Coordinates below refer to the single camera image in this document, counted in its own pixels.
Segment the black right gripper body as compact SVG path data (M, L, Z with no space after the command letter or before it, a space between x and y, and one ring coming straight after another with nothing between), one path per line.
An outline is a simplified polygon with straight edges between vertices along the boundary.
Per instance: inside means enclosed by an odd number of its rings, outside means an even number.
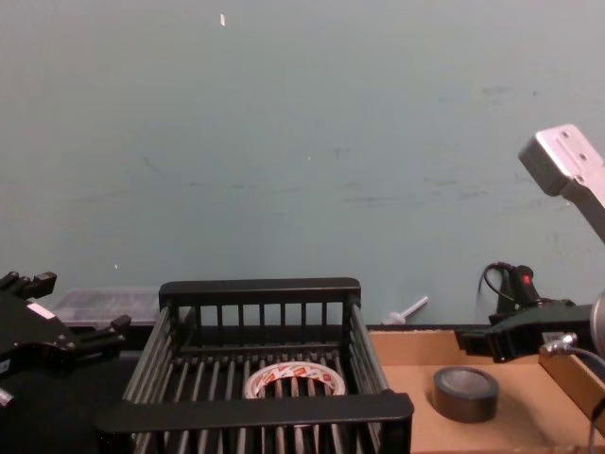
M575 346L595 352L591 336L589 305L549 304L522 313L517 325L517 355L535 355L548 341L575 334Z

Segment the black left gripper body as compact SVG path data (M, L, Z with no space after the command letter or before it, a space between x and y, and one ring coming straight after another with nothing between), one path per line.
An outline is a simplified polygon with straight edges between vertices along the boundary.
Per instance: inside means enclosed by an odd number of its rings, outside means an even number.
M70 368L74 336L49 309L1 292L1 378L27 370Z

